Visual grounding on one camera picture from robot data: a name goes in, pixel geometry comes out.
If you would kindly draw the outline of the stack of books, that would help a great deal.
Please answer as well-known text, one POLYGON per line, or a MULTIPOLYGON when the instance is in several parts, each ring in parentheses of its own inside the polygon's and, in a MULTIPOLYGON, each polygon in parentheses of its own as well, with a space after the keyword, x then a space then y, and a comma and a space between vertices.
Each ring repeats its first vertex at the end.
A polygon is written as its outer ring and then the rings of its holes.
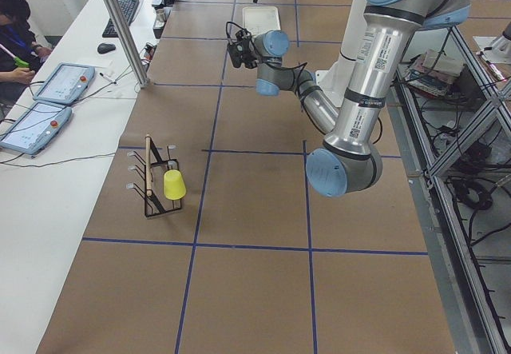
POLYGON ((404 81, 411 87, 439 97, 449 92, 464 66, 462 61, 427 50, 410 61, 404 81))

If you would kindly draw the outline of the yellow cup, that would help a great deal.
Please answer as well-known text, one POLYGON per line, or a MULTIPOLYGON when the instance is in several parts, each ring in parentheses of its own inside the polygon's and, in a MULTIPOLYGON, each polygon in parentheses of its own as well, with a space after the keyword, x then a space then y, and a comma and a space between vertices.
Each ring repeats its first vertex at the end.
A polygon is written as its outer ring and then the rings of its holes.
POLYGON ((171 169, 164 174, 164 196, 172 201, 182 199, 187 193, 180 170, 171 169))

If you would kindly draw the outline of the metal cup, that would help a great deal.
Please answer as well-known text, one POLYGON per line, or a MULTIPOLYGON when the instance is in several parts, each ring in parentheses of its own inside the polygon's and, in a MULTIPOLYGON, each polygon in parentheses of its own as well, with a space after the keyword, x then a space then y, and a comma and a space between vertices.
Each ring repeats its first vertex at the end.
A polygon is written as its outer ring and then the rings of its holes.
POLYGON ((163 25, 166 22, 166 15, 165 15, 164 8, 155 10, 155 12, 156 12, 156 20, 155 20, 155 22, 158 25, 163 25))

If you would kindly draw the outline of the person in dark clothes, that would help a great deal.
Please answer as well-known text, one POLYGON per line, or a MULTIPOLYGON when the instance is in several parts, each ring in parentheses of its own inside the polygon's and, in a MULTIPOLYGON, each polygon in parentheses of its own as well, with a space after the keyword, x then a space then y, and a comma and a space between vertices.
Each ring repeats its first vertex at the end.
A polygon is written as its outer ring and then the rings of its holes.
POLYGON ((52 50, 30 30, 27 0, 1 0, 1 99, 15 102, 52 50))

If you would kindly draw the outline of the far teach pendant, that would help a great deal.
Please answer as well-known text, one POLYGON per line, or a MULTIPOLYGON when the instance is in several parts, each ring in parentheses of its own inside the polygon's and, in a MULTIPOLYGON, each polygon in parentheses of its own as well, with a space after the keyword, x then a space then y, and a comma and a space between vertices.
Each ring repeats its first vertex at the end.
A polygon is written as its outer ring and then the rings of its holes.
POLYGON ((94 75, 93 66, 61 62, 34 95, 34 100, 70 105, 85 92, 94 75))

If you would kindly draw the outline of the teach pendant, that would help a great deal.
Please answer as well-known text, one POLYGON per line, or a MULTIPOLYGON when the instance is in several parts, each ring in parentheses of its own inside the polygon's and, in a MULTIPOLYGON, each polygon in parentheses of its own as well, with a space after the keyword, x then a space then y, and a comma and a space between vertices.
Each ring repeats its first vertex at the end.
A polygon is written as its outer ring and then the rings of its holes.
POLYGON ((35 101, 1 137, 1 147, 36 155, 63 129, 72 113, 69 106, 35 101))
POLYGON ((93 66, 61 62, 34 95, 34 100, 70 105, 85 92, 94 75, 93 66))

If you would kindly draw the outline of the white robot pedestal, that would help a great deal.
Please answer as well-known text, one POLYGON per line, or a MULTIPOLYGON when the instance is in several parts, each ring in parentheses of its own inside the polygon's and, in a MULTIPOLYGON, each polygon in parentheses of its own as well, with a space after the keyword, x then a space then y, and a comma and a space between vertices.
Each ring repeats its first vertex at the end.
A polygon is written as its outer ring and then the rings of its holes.
POLYGON ((366 0, 353 0, 349 13, 347 28, 343 36, 339 58, 329 70, 319 70, 318 85, 335 107, 343 102, 345 90, 355 67, 358 50, 366 31, 363 17, 366 0))

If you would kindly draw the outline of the aluminium frame post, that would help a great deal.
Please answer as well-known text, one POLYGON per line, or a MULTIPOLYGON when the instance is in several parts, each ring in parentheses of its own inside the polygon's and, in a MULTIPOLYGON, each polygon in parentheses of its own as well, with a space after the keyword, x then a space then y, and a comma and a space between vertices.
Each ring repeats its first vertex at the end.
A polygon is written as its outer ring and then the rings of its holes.
POLYGON ((118 0, 103 1, 115 26, 118 38, 120 39, 122 48, 125 52, 125 56, 127 57, 129 65, 135 74, 138 85, 143 89, 148 85, 149 78, 139 57, 139 51, 135 46, 133 36, 129 31, 129 26, 126 23, 124 16, 122 15, 120 4, 118 0))

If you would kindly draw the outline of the near teach pendant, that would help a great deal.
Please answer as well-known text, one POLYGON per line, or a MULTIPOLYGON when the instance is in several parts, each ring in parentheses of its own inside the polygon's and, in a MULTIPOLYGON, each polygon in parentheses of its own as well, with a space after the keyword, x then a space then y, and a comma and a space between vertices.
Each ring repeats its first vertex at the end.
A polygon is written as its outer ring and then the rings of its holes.
POLYGON ((1 137, 1 147, 36 155, 63 129, 72 113, 69 106, 35 101, 1 137))

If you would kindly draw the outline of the black computer mouse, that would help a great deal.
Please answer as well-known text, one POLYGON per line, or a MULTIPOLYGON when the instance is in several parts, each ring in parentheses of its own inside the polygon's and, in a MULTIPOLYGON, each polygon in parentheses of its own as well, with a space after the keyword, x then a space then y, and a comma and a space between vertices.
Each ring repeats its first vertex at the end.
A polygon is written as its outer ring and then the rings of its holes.
POLYGON ((97 46, 97 52, 99 54, 107 54, 107 53, 114 51, 115 49, 116 49, 116 46, 112 43, 104 43, 103 42, 97 46))

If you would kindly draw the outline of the cream bear tray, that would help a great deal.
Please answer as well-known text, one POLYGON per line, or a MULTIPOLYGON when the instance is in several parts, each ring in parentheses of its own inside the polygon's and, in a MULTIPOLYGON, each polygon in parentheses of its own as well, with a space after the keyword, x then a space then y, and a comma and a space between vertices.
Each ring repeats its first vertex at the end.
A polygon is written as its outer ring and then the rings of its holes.
POLYGON ((242 9, 242 19, 243 27, 254 36, 281 30, 276 6, 245 6, 242 9))

